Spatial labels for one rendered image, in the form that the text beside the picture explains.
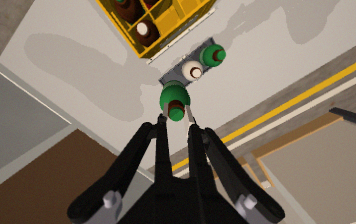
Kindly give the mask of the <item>brown bottle with red cap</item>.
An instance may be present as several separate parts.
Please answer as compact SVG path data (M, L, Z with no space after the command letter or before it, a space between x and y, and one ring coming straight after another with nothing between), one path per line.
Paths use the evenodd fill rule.
M143 0L148 10L150 10L159 0Z

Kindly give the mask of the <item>dark grey tray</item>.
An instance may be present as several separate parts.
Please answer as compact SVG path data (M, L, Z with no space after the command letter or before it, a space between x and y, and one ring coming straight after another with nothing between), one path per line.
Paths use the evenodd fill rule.
M194 61L199 61L199 54L201 50L207 46L210 46L212 44L216 44L214 39L210 37L207 41L205 41L202 45L200 45L196 50L194 50L192 53L190 53L185 59L183 59L181 62L179 62L174 68L172 68L170 71L168 71L164 76L162 76L158 81L161 83L162 86L164 86L167 82L171 80L177 80L180 81L185 88L190 85L192 82L188 81L184 75L182 74L182 66L185 62L194 60ZM202 65L202 64L201 64ZM213 67L207 67L203 66L203 74L205 74L207 71L209 71Z

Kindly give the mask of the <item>cream-white bottle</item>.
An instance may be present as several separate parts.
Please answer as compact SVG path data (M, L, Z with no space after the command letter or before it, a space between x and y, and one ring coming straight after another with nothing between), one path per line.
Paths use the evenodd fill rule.
M198 61L187 61L182 66L182 74L191 82L199 80L203 75L203 67Z

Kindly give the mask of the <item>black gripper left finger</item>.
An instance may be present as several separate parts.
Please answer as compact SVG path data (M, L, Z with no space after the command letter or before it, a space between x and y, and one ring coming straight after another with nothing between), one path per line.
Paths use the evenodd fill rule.
M178 224L172 165L169 156L168 103L157 124L144 122L108 171L80 194L68 207L72 224L116 224L122 198L151 142L156 138L153 224ZM156 178L156 180L155 180ZM121 198L122 197L122 198Z

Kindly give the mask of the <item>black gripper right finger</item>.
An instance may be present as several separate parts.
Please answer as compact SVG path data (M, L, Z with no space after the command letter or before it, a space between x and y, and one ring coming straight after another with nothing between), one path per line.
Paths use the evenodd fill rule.
M285 218L281 205L251 179L214 130L197 125L189 105L183 120L189 178L196 177L201 224L227 224L207 157L235 209L249 224L278 224Z

